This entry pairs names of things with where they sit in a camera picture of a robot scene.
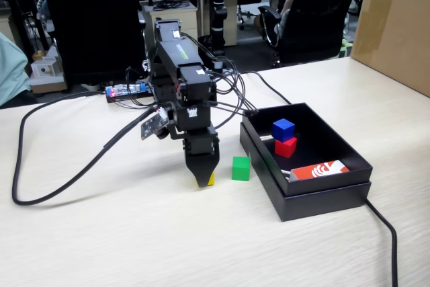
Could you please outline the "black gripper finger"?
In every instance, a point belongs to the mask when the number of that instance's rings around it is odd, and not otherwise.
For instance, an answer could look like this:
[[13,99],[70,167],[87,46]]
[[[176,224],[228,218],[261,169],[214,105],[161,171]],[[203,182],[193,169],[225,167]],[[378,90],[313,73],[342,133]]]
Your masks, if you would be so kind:
[[214,185],[214,170],[219,163],[219,153],[185,154],[185,164],[194,175],[199,188]]

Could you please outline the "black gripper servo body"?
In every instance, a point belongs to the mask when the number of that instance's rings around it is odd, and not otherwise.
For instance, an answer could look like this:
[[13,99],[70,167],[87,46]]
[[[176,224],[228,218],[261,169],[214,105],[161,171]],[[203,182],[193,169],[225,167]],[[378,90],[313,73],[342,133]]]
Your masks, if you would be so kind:
[[183,141],[186,155],[210,155],[219,141],[218,133],[213,125],[183,132],[178,132],[175,126],[170,126],[169,133],[172,139]]

